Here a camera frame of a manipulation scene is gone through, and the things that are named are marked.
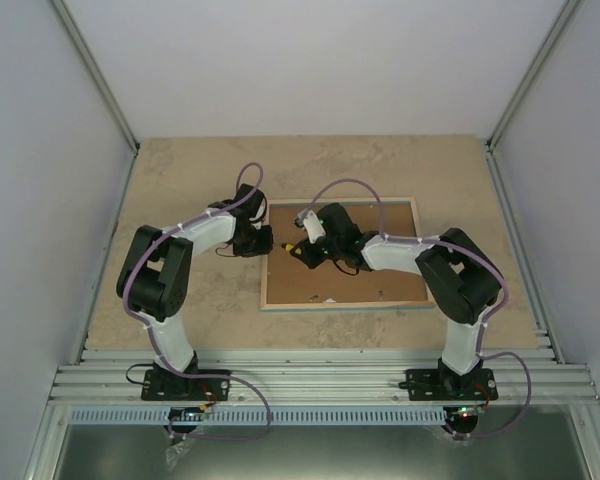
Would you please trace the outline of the yellow screwdriver tool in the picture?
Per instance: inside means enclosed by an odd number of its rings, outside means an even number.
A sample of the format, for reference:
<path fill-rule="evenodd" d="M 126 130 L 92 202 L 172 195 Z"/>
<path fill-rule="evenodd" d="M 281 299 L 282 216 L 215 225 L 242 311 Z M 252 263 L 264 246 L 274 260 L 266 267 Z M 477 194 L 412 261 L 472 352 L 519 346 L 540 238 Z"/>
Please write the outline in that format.
<path fill-rule="evenodd" d="M 301 249 L 299 247 L 289 244 L 289 243 L 283 243 L 281 245 L 281 248 L 284 249 L 286 252 L 294 253 L 297 255 L 299 255 L 301 253 Z"/>

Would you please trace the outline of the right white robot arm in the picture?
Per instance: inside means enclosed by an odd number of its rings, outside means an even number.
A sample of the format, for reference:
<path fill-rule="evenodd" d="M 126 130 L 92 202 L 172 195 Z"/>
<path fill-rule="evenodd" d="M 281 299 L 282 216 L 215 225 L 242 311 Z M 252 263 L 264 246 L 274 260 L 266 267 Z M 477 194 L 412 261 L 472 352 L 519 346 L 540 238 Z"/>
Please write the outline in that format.
<path fill-rule="evenodd" d="M 330 261 L 357 273 L 390 270 L 420 276 L 448 320 L 439 360 L 440 390 L 461 399 L 474 389 L 484 323 L 507 290 L 500 271 L 463 230 L 451 228 L 432 237 L 363 232 L 339 203 L 317 212 L 305 209 L 295 225 L 307 237 L 289 253 L 310 269 Z"/>

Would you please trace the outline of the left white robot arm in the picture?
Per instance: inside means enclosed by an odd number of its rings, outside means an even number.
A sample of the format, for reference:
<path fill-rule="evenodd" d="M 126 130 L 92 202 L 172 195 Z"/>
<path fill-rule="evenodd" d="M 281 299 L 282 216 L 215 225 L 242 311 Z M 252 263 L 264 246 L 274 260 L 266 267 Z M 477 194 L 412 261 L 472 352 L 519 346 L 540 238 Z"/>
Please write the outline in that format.
<path fill-rule="evenodd" d="M 238 258 L 269 254 L 273 232 L 263 223 L 267 207 L 265 194 L 243 183 L 232 199 L 209 205 L 188 222 L 165 229 L 144 225 L 133 237 L 116 294 L 125 312 L 143 324 L 154 363 L 167 372 L 164 386 L 177 399 L 190 398 L 199 386 L 197 354 L 180 315 L 192 260 L 222 245 Z"/>

